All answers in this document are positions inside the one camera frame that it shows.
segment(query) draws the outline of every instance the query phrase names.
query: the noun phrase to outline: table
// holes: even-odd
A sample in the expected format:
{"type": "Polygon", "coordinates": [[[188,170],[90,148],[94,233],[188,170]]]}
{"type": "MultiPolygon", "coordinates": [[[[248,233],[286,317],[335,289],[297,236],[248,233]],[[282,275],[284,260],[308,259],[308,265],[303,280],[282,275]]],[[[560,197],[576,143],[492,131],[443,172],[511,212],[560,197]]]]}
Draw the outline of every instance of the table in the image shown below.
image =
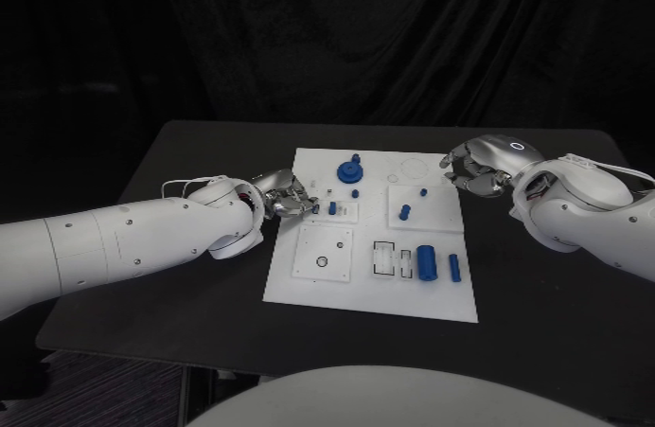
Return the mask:
{"type": "MultiPolygon", "coordinates": [[[[598,131],[169,122],[120,198],[157,198],[172,179],[250,178],[295,149],[447,152],[507,133],[547,158],[626,165],[598,131]]],[[[403,365],[508,384],[600,416],[655,418],[655,284],[585,251],[559,254],[508,216],[511,196],[460,192],[479,324],[263,302],[279,221],[238,258],[65,296],[45,348],[282,376],[331,365],[403,365]]]]}

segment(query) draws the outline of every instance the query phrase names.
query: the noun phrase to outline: dark background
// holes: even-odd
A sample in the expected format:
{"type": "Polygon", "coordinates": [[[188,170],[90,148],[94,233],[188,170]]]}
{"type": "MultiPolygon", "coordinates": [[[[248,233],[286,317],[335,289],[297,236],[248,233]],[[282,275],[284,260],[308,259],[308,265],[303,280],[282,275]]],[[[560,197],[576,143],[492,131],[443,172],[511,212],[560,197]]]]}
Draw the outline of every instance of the dark background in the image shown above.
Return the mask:
{"type": "MultiPolygon", "coordinates": [[[[0,222],[113,204],[173,118],[600,129],[655,171],[655,0],[0,7],[0,222]]],[[[0,400],[51,304],[0,323],[0,400]]]]}

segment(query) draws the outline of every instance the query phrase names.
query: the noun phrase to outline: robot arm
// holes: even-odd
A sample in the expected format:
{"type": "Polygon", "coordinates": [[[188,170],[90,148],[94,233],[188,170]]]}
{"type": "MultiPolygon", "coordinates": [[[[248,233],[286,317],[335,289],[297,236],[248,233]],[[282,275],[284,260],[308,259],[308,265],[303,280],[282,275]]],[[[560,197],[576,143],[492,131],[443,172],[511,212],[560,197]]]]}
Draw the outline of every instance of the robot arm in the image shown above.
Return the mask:
{"type": "Polygon", "coordinates": [[[635,201],[628,186],[606,169],[654,179],[621,167],[569,154],[544,160],[524,141],[484,135],[443,158],[442,167],[463,160],[472,177],[446,177],[463,190],[495,197],[512,187],[512,217],[537,241],[559,252],[580,247],[623,271],[655,281],[655,192],[635,201]]]}
{"type": "Polygon", "coordinates": [[[264,219],[315,205],[289,169],[251,182],[227,176],[188,198],[162,198],[0,225],[0,320],[36,302],[196,259],[234,257],[261,241],[264,219]]]}

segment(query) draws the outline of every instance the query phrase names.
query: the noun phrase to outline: blue object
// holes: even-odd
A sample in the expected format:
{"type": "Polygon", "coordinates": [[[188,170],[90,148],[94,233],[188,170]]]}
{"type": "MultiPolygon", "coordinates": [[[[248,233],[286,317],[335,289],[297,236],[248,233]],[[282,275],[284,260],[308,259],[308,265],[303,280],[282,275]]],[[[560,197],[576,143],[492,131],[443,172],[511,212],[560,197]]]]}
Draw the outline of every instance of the blue object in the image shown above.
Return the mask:
{"type": "Polygon", "coordinates": [[[400,211],[398,216],[401,221],[407,221],[407,218],[410,217],[410,210],[411,210],[410,205],[403,205],[403,209],[400,211]]]}
{"type": "Polygon", "coordinates": [[[344,162],[338,168],[338,177],[346,184],[355,184],[365,176],[365,169],[359,165],[359,154],[352,154],[351,162],[344,162]]]}
{"type": "Polygon", "coordinates": [[[426,282],[437,280],[434,247],[432,245],[420,245],[416,249],[416,257],[419,258],[419,278],[426,282]]]}
{"type": "Polygon", "coordinates": [[[447,256],[450,260],[450,277],[453,278],[453,282],[462,282],[460,278],[460,261],[458,260],[458,256],[450,254],[447,256]]]}

